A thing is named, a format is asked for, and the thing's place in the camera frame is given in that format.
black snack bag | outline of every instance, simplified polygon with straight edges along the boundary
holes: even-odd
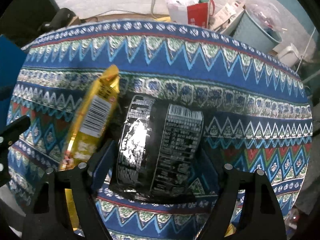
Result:
[[[187,182],[203,113],[143,94],[127,94],[119,106],[118,122],[109,126],[119,140],[109,188],[131,200],[194,202]]]

gray trash bin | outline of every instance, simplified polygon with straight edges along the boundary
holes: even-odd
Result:
[[[273,37],[266,33],[247,11],[245,11],[233,38],[266,54],[282,41],[279,33],[273,32]]]

yellow wrapper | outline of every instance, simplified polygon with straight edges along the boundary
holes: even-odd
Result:
[[[69,170],[87,162],[96,152],[101,137],[108,126],[119,94],[119,70],[111,65],[93,82],[85,95],[66,137],[64,158],[60,171]],[[72,227],[79,227],[79,219],[71,189],[66,189],[67,206]]]

